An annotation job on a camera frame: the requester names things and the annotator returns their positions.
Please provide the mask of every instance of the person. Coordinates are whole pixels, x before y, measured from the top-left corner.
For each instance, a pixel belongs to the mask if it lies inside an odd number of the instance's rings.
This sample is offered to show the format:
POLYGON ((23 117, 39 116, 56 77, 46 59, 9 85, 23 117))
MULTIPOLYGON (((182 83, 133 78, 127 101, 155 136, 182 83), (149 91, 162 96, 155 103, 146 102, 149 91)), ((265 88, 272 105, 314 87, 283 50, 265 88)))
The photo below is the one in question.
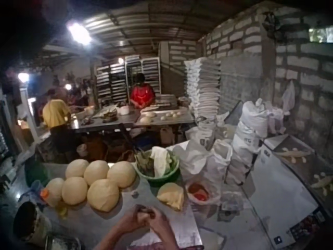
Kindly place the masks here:
POLYGON ((165 250, 179 249, 165 214, 154 207, 145 208, 142 205, 136 205, 125 213, 94 250, 112 250, 122 236, 144 226, 149 226, 161 239, 165 250))
POLYGON ((65 154, 68 162, 74 160, 76 155, 75 135, 67 124, 71 122, 71 114, 66 103, 56 98, 56 91, 47 92, 47 104, 43 108, 43 119, 49 127, 52 141, 61 154, 65 154))
POLYGON ((131 94, 131 103, 136 108, 145 108, 155 100, 155 93, 152 87, 145 83, 145 75, 138 73, 136 75, 137 85, 134 86, 131 94))

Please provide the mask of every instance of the yellow shirt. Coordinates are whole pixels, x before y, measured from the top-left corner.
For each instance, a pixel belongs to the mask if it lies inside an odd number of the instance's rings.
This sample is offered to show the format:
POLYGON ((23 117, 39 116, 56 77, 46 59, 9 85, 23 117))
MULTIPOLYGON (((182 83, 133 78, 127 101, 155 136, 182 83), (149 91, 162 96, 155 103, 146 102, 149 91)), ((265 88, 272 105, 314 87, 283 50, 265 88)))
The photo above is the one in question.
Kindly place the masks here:
POLYGON ((63 100, 51 100, 43 108, 43 119, 49 128, 53 128, 65 124, 68 113, 69 108, 63 100))

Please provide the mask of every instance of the ceiling light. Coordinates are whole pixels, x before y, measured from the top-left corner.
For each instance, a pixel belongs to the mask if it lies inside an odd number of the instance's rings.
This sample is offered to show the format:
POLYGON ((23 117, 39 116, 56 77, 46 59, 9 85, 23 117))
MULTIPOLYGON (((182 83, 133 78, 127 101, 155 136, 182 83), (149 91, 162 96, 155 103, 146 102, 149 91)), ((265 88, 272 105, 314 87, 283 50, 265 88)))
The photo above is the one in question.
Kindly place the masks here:
POLYGON ((71 90, 71 89, 72 89, 72 85, 67 83, 67 84, 65 85, 65 89, 66 89, 66 90, 71 90))
POLYGON ((23 83, 29 82, 29 74, 28 73, 19 73, 18 78, 23 83))
POLYGON ((91 42, 92 38, 89 32, 77 22, 68 25, 67 28, 71 32, 73 39, 78 43, 88 45, 91 42))

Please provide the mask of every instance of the bowl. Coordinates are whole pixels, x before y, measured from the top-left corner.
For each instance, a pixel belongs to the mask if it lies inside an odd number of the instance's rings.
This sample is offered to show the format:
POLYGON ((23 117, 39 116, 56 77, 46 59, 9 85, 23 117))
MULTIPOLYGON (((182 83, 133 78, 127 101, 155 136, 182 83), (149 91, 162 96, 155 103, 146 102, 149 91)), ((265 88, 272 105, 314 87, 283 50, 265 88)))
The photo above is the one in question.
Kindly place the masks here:
MULTIPOLYGON (((147 156, 150 156, 151 150, 146 151, 145 154, 147 156)), ((180 162, 180 160, 177 157, 177 162, 176 162, 175 168, 170 173, 168 173, 168 174, 166 174, 164 176, 161 176, 161 177, 151 177, 151 176, 146 176, 145 174, 141 173, 140 170, 139 170, 139 168, 138 168, 138 166, 137 166, 138 162, 136 164, 134 164, 133 166, 134 166, 134 169, 137 172, 137 174, 139 176, 147 179, 149 182, 165 182, 165 181, 169 180, 170 178, 172 178, 177 173, 177 171, 179 169, 179 162, 180 162)))

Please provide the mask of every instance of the window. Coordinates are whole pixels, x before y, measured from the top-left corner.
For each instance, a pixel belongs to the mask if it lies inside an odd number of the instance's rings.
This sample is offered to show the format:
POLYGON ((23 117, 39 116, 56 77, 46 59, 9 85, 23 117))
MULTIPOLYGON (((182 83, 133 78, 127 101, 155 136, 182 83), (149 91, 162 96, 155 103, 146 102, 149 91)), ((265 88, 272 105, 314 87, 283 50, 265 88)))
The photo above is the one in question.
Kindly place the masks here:
POLYGON ((310 42, 333 43, 333 26, 320 29, 309 29, 310 42))

